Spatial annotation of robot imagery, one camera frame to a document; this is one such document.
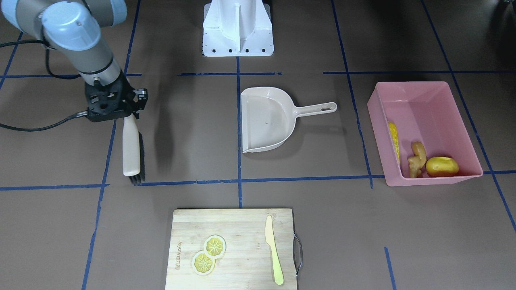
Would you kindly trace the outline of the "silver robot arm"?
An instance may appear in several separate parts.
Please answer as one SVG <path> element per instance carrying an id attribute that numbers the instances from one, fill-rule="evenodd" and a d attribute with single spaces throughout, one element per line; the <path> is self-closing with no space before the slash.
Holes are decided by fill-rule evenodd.
<path id="1" fill-rule="evenodd" d="M 90 121 L 139 117 L 136 91 L 101 32 L 125 21 L 125 1 L 2 0 L 1 11 L 21 32 L 67 57 L 85 82 Z"/>

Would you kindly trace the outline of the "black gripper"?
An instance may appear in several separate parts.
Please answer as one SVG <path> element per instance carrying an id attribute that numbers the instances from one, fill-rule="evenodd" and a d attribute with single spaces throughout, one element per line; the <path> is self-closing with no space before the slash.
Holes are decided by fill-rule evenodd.
<path id="1" fill-rule="evenodd" d="M 136 94 L 127 79 L 116 79 L 105 86 L 85 84 L 88 102 L 86 118 L 92 122 L 103 122 L 133 115 L 137 118 L 134 101 Z"/>

